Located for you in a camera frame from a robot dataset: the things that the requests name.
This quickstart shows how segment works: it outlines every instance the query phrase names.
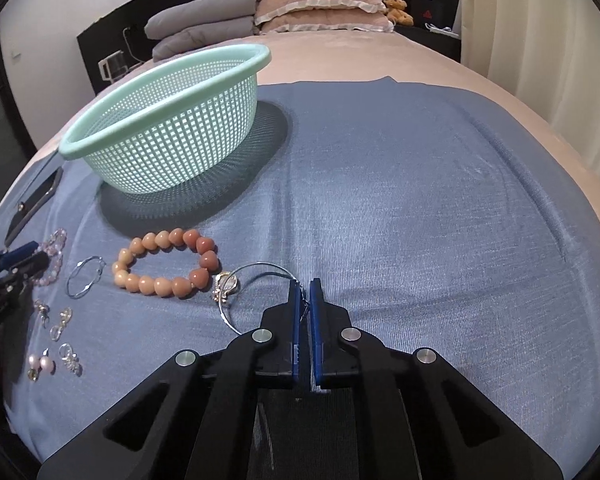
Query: silver bangle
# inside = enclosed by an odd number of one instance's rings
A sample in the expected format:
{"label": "silver bangle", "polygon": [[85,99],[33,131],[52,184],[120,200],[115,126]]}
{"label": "silver bangle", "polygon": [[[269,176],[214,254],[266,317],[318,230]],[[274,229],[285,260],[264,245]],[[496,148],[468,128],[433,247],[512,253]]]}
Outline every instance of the silver bangle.
{"label": "silver bangle", "polygon": [[[83,290],[81,290],[80,292],[76,292],[75,294],[71,294],[69,292],[69,282],[78,275],[78,273],[82,269],[82,266],[84,264],[90,262],[91,260],[99,261],[98,269],[96,270],[96,275],[93,277],[91,282],[89,282],[89,284],[84,287]],[[77,265],[74,267],[74,270],[71,271],[71,274],[69,274],[69,277],[66,279],[66,289],[65,290],[66,290],[67,296],[74,300],[78,300],[81,297],[83,297],[90,290],[90,288],[93,285],[95,285],[96,283],[98,283],[100,281],[100,277],[102,276],[102,271],[103,271],[105,265],[107,265],[107,263],[104,261],[104,259],[101,256],[89,256],[88,258],[85,258],[83,261],[78,262]]]}
{"label": "silver bangle", "polygon": [[219,286],[220,286],[221,290],[220,290],[220,293],[218,294],[218,310],[220,311],[220,317],[222,317],[222,321],[224,321],[224,324],[227,325],[235,333],[237,333],[237,335],[242,335],[242,332],[240,332],[235,326],[232,325],[232,323],[228,320],[227,316],[225,315],[224,310],[222,309],[223,299],[226,300],[224,286],[227,283],[229,283],[229,280],[231,280],[231,278],[234,277],[240,270],[246,269],[247,267],[255,267],[255,266],[274,267],[275,269],[282,270],[282,272],[284,272],[290,280],[294,280],[296,282],[298,281],[298,279],[291,272],[286,270],[285,267],[279,266],[277,264],[272,264],[269,262],[253,262],[251,264],[245,264],[243,266],[240,266],[237,269],[232,270],[232,272],[229,272],[229,274],[225,277],[224,282],[219,282]]}

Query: pearl earring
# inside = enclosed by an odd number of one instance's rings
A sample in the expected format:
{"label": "pearl earring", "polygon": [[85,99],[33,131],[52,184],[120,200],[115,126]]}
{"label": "pearl earring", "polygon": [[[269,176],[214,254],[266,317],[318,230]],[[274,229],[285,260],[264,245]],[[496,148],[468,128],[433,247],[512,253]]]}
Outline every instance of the pearl earring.
{"label": "pearl earring", "polygon": [[50,374],[53,374],[56,370],[56,363],[51,357],[49,357],[49,348],[42,352],[42,357],[31,354],[27,360],[29,361],[29,371],[27,372],[27,377],[31,381],[36,382],[38,380],[40,376],[40,370],[44,370]]}

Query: blue bedsheet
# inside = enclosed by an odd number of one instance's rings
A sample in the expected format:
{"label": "blue bedsheet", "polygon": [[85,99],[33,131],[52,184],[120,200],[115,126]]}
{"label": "blue bedsheet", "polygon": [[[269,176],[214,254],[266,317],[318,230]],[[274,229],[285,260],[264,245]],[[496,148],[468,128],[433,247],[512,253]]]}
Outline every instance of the blue bedsheet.
{"label": "blue bedsheet", "polygon": [[[112,263],[132,236],[195,226],[216,240],[225,269],[267,260],[305,286],[320,277],[329,300],[387,346],[437,349],[572,478],[600,444],[600,223],[568,174],[471,92],[388,78],[258,92],[247,139],[176,189],[126,196],[83,161],[64,163],[55,198],[14,246],[67,230],[60,279],[34,297],[49,304],[51,324],[65,306],[74,318],[58,343],[30,305],[8,323],[13,429],[45,459],[177,350],[231,341],[209,293],[132,296],[107,269],[81,300],[64,294],[79,260]],[[0,241],[26,181],[0,209]],[[173,250],[134,272],[186,276],[196,266]],[[232,312],[249,330],[287,284],[241,280]],[[30,382],[26,356],[56,356],[64,342],[83,375],[56,357],[54,376]],[[328,433],[328,418],[320,423]]]}

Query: metal screw head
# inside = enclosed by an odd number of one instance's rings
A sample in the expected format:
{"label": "metal screw head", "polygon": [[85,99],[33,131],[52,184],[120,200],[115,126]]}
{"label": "metal screw head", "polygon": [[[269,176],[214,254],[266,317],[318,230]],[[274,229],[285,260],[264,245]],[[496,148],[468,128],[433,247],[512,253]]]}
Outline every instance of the metal screw head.
{"label": "metal screw head", "polygon": [[251,334],[251,338],[256,343],[266,343],[272,337],[273,334],[266,328],[259,328],[253,334]]}
{"label": "metal screw head", "polygon": [[421,348],[416,353],[416,357],[418,358],[418,361],[428,365],[435,361],[438,356],[431,348]]}
{"label": "metal screw head", "polygon": [[360,330],[357,328],[349,327],[340,332],[340,335],[345,341],[357,341],[362,337]]}
{"label": "metal screw head", "polygon": [[176,355],[176,364],[180,366],[189,366],[196,361],[196,355],[191,350],[183,350]]}

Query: teddy bear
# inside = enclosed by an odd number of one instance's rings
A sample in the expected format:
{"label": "teddy bear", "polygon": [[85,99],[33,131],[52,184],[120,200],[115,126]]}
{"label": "teddy bear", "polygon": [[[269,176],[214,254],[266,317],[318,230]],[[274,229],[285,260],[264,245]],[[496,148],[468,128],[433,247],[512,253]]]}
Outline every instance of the teddy bear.
{"label": "teddy bear", "polygon": [[390,22],[406,27],[413,26],[413,18],[410,14],[404,12],[404,9],[407,8],[407,3],[404,0],[383,0],[382,2],[386,6],[384,15]]}

